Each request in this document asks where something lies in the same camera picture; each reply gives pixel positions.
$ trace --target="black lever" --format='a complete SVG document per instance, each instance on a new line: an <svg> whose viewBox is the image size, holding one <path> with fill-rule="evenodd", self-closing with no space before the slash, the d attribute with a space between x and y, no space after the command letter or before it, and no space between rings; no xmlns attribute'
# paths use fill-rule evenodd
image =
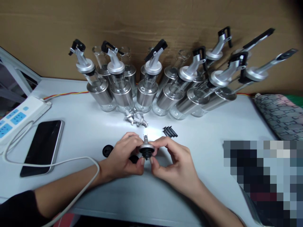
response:
<svg viewBox="0 0 303 227"><path fill-rule="evenodd" d="M112 51L114 51L116 49L115 46L113 46L112 44L110 44L109 42L104 40L103 43L102 43L102 46L101 46L101 50L105 53L108 53L108 50L109 50L109 48L107 46L109 46ZM121 54L121 55L124 55L124 53L120 50L118 50L118 53Z"/></svg>
<svg viewBox="0 0 303 227"><path fill-rule="evenodd" d="M250 41L248 44L243 46L243 49L247 49L250 46L256 44L260 39L264 38L265 36L270 36L272 33L274 33L275 29L274 28L270 28L268 30L266 30L265 32L263 32L261 35L257 36L256 38L254 38L252 41Z"/></svg>
<svg viewBox="0 0 303 227"><path fill-rule="evenodd" d="M227 27L223 28L222 30L218 31L218 36L221 36L221 35L225 34L225 31L227 31L227 34L225 35L226 38L231 37L230 26L227 26ZM233 44L231 43L231 40L228 41L228 46L230 48L233 47Z"/></svg>
<svg viewBox="0 0 303 227"><path fill-rule="evenodd" d="M161 48L164 50L167 47L167 43L164 39L161 39L158 44L151 50L151 52L144 58L144 61L147 62L154 56L154 52L158 52Z"/></svg>
<svg viewBox="0 0 303 227"><path fill-rule="evenodd" d="M73 45L72 45L72 49L75 51L76 50L76 48L77 48L77 45L78 45L78 49L80 50L80 51L84 51L85 50L85 45L80 41L80 40L78 40L78 39L75 39L74 41L73 41ZM72 51L70 51L69 53L68 53L68 55L69 56L71 56L73 54L73 52Z"/></svg>
<svg viewBox="0 0 303 227"><path fill-rule="evenodd" d="M206 59L206 48L205 46L198 47L193 50L193 56L200 55L200 60ZM207 72L207 64L206 61L203 63L203 69Z"/></svg>
<svg viewBox="0 0 303 227"><path fill-rule="evenodd" d="M293 54L295 54L297 52L298 52L297 49L292 48L292 49L286 51L285 53L281 54L276 60L282 61L282 60L288 59L289 57L291 57Z"/></svg>
<svg viewBox="0 0 303 227"><path fill-rule="evenodd" d="M229 66L230 62L237 61L237 60L241 60L241 63L240 63L239 66L246 66L247 65L247 58L248 58L248 52L247 51L234 54L234 55L231 56L231 58L228 62L228 66ZM241 77L245 76L245 72L246 72L246 68L241 69Z"/></svg>

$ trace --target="white table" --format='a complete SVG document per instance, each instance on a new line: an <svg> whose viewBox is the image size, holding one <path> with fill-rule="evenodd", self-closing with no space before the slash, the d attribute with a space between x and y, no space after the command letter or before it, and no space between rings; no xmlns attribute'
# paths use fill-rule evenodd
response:
<svg viewBox="0 0 303 227"><path fill-rule="evenodd" d="M44 98L86 91L86 84L85 81L43 79L32 95ZM80 156L102 160L103 147L107 144L114 146L126 132L134 131L142 137L148 134L149 140L155 140L164 136L164 126L172 125L179 135L174 140L190 148L198 175L209 190L248 226L258 226L250 215L238 183L223 163L224 140L276 140L248 97L238 96L235 101L201 118L189 116L182 121L168 115L159 117L150 111L144 115L149 122L147 128L131 126L118 111L101 111L90 94L60 96L51 102L52 107L8 155L9 159L24 162L37 125L42 121L65 121L57 162ZM171 164L165 150L158 152L157 159L164 166ZM56 166L46 175L20 178L20 166L3 163L0 159L0 203L91 164L89 160L76 160ZM145 163L143 176L131 176L97 187L85 194L71 212L156 225L203 226L199 210L168 184L153 177L149 162Z"/></svg>

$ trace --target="black sleeve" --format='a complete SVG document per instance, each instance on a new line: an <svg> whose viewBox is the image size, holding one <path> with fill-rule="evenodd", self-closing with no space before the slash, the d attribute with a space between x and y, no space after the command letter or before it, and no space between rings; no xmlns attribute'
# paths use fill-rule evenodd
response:
<svg viewBox="0 0 303 227"><path fill-rule="evenodd" d="M41 227L50 221L40 214L34 191L22 192L0 205L0 226L3 227Z"/></svg>

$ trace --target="phone screen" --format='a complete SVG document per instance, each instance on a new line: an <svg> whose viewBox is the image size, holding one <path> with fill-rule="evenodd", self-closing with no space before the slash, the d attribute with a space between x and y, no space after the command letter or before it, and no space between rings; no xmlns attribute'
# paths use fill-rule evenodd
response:
<svg viewBox="0 0 303 227"><path fill-rule="evenodd" d="M36 130L32 144L24 163L47 165L52 164L58 142L59 133L61 133L62 121L46 121L41 122ZM47 173L51 167L28 167L23 166L21 169L21 177L29 177Z"/></svg>

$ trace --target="power strip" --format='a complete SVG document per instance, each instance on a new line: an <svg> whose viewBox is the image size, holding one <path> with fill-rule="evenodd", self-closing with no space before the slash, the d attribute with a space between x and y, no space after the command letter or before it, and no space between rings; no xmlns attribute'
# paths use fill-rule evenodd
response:
<svg viewBox="0 0 303 227"><path fill-rule="evenodd" d="M28 122L38 120L50 107L50 102L29 96L16 109L0 120L0 147L5 146Z"/></svg>

